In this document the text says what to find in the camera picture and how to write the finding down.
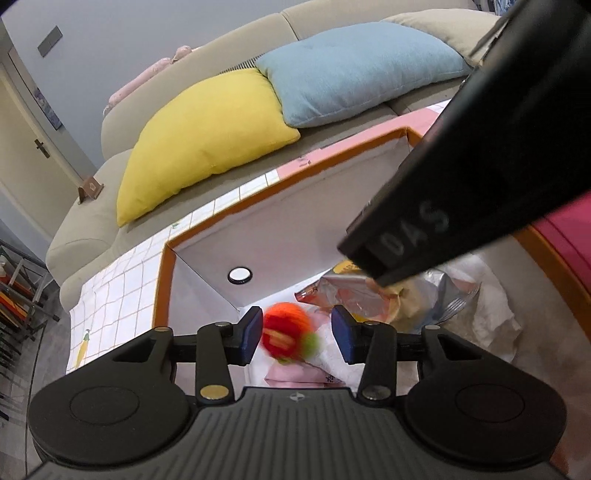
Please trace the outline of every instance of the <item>silver screw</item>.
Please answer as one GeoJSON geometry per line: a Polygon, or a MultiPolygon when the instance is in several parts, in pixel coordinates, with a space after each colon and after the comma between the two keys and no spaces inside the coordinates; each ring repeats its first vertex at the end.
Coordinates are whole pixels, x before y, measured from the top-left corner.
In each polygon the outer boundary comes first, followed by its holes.
{"type": "Polygon", "coordinates": [[[361,394],[368,400],[378,401],[385,400],[392,392],[388,387],[384,387],[383,385],[370,385],[365,387],[361,394]]]}

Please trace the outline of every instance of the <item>orange yarn ball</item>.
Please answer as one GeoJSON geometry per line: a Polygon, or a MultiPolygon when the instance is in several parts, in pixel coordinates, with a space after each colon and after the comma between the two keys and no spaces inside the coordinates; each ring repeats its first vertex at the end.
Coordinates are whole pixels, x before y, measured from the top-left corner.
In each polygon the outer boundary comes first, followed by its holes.
{"type": "Polygon", "coordinates": [[[301,360],[314,333],[306,311],[289,302],[269,307],[262,327],[263,347],[272,357],[283,360],[301,360]]]}

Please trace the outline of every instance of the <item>gray wall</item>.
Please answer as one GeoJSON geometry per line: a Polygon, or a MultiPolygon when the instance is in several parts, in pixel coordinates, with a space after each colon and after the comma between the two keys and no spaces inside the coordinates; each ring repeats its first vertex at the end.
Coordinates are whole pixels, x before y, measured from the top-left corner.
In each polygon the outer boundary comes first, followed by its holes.
{"type": "Polygon", "coordinates": [[[146,67],[301,0],[19,0],[2,20],[27,70],[98,167],[102,111],[146,67]],[[58,25],[63,38],[37,46],[58,25]]]}
{"type": "Polygon", "coordinates": [[[50,239],[36,230],[2,191],[0,191],[0,218],[0,239],[45,261],[50,239]]]}

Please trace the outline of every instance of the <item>green pom pom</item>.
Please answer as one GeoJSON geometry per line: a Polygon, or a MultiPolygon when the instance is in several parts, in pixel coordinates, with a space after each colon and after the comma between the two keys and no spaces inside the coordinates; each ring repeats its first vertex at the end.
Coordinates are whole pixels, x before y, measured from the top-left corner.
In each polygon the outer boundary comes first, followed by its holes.
{"type": "Polygon", "coordinates": [[[316,353],[318,353],[319,350],[319,341],[318,341],[318,336],[312,332],[312,333],[304,333],[301,336],[301,347],[300,347],[300,356],[306,360],[312,356],[314,356],[316,353]]]}

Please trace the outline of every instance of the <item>sofa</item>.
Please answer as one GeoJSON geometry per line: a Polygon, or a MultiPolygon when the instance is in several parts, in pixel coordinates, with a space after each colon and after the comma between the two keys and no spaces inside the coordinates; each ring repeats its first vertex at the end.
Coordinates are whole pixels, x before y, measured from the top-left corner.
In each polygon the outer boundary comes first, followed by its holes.
{"type": "Polygon", "coordinates": [[[302,129],[301,139],[296,143],[184,189],[152,212],[119,228],[116,200],[129,155],[144,125],[166,103],[201,80],[288,43],[331,28],[432,8],[476,9],[476,6],[472,0],[308,1],[211,41],[117,104],[102,124],[102,151],[106,161],[95,178],[105,187],[96,200],[81,205],[74,203],[47,252],[47,266],[61,287],[64,309],[76,305],[82,285],[96,273],[197,208],[312,150],[397,115],[449,99],[463,78],[422,87],[342,122],[302,129]]]}

